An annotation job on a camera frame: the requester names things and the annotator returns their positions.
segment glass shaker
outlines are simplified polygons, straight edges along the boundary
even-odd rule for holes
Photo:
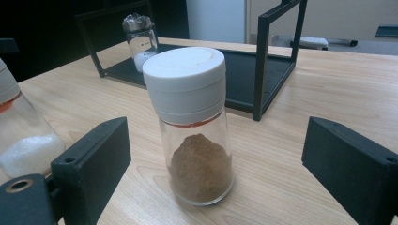
[[[223,54],[200,47],[159,53],[145,62],[144,79],[172,190],[193,205],[218,202],[234,181]]]
[[[122,24],[134,65],[142,73],[144,62],[158,52],[155,24],[149,17],[137,13],[127,16]]]
[[[46,174],[65,144],[33,108],[0,59],[0,184],[30,173]]]

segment salt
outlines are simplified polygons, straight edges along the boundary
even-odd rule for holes
[[[154,56],[155,52],[139,52],[134,56],[134,64],[137,70],[142,73],[143,72],[143,65],[146,60],[150,57]]]
[[[64,151],[64,142],[55,134],[33,136],[19,140],[2,153],[0,166],[11,178],[31,173],[43,173]]]

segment screw hole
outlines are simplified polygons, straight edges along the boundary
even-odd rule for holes
[[[32,186],[32,184],[33,184],[33,180],[31,180],[31,179],[19,180],[19,181],[16,181],[16,182],[10,184],[6,188],[6,192],[16,193],[16,192],[19,192],[19,191],[29,188],[30,186]]]
[[[71,162],[73,162],[74,160],[76,160],[75,157],[67,157],[67,158],[65,158],[65,162],[66,162],[66,163],[71,163]]]
[[[394,157],[386,157],[386,160],[389,162],[393,162],[393,163],[397,163],[398,159],[394,158]]]

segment metal shaker lid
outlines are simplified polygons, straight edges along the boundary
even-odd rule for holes
[[[125,32],[134,32],[151,28],[153,22],[147,16],[140,16],[137,13],[133,13],[127,16],[122,24]]]
[[[6,64],[0,58],[0,104],[16,97],[20,87]]]

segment glass jar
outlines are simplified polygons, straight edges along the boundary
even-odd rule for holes
[[[143,72],[144,62],[158,53],[158,40],[154,32],[155,24],[147,16],[137,13],[127,16],[123,23],[131,58],[138,72]]]
[[[172,190],[193,205],[218,202],[234,181],[223,54],[199,47],[163,52],[145,62],[144,78]]]
[[[48,173],[51,161],[64,151],[64,142],[0,59],[0,184],[30,173]]]

